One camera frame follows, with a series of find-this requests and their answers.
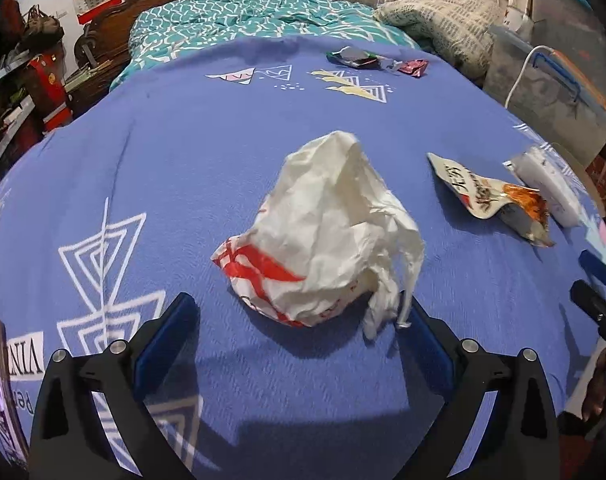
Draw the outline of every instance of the white cable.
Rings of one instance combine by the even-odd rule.
[[[512,96],[514,95],[514,91],[516,90],[516,87],[518,86],[518,83],[520,83],[520,80],[523,79],[523,74],[525,73],[525,69],[528,67],[529,61],[532,59],[532,56],[534,56],[534,54],[538,51],[538,50],[547,50],[551,53],[554,53],[554,50],[552,48],[549,48],[548,46],[545,45],[539,45],[539,46],[535,46],[530,53],[528,54],[528,56],[525,58],[525,63],[523,63],[523,68],[520,69],[520,74],[518,74],[518,77],[516,78],[516,81],[514,83],[514,85],[512,86],[512,89],[510,90],[510,93],[507,94],[507,99],[505,99],[505,108],[508,108],[510,106],[510,101],[512,100]]]

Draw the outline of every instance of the metal screw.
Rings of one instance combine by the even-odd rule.
[[[534,352],[531,348],[525,348],[523,350],[523,357],[528,361],[536,361],[536,358],[538,356],[536,355],[536,352]]]
[[[473,339],[465,339],[462,343],[463,345],[463,350],[465,350],[466,352],[470,352],[470,354],[473,354],[474,352],[478,352],[478,343],[476,341],[474,341]]]
[[[123,341],[122,339],[116,339],[112,344],[110,344],[110,352],[113,354],[120,354],[126,347],[128,343]]]
[[[67,355],[67,351],[63,350],[62,348],[59,348],[58,350],[56,350],[53,354],[52,354],[52,360],[55,363],[59,363],[61,362],[63,359],[65,359],[65,356]]]

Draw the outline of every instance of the crumpled plastic bag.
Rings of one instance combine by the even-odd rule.
[[[338,316],[371,291],[363,330],[374,339],[397,314],[395,254],[404,263],[405,322],[423,261],[418,227],[356,138],[336,131],[287,156],[254,225],[211,259],[250,308],[291,326]]]

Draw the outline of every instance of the blue bed sheet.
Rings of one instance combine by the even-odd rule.
[[[418,48],[400,28],[372,17],[374,9],[335,0],[176,0],[145,10],[129,35],[131,62],[113,81],[243,36],[331,36]]]
[[[200,305],[198,341],[145,402],[197,478],[392,478],[441,406],[406,333],[389,324],[366,344],[362,304],[311,329],[278,324],[247,309],[209,259],[252,224],[284,157],[339,129],[358,137],[419,226],[416,298],[426,311],[488,351],[535,349],[563,407],[597,338],[568,293],[586,276],[577,257],[595,235],[593,203],[577,186],[590,228],[551,222],[556,246],[546,249],[498,218],[474,218],[426,152],[513,182],[502,162],[542,140],[436,57],[377,45],[395,59],[427,57],[427,74],[357,72],[324,55],[347,43],[371,47],[246,38],[136,73],[10,171],[0,185],[0,319],[27,434],[55,349],[88,354],[130,338],[185,291]],[[337,84],[319,70],[360,89],[330,91]],[[133,467],[97,405],[116,456]],[[488,414],[484,406],[456,469]]]

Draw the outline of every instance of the red print on bag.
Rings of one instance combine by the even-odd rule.
[[[252,266],[249,267],[241,262],[237,262],[236,257],[240,255],[247,258]],[[229,257],[229,262],[222,266],[221,260],[226,257]],[[271,256],[260,252],[251,244],[241,246],[237,248],[237,250],[233,251],[232,243],[229,238],[225,242],[225,251],[223,251],[223,253],[214,260],[214,263],[221,267],[223,272],[230,278],[249,280],[254,288],[256,296],[274,308],[276,315],[278,316],[278,320],[281,323],[286,323],[291,326],[305,326],[301,322],[291,320],[285,314],[279,312],[276,307],[272,305],[270,298],[268,298],[267,294],[265,293],[265,289],[263,289],[262,286],[262,280],[265,278],[268,280],[275,280],[277,282],[290,283],[302,282],[305,278],[301,278],[300,276],[289,272]]]

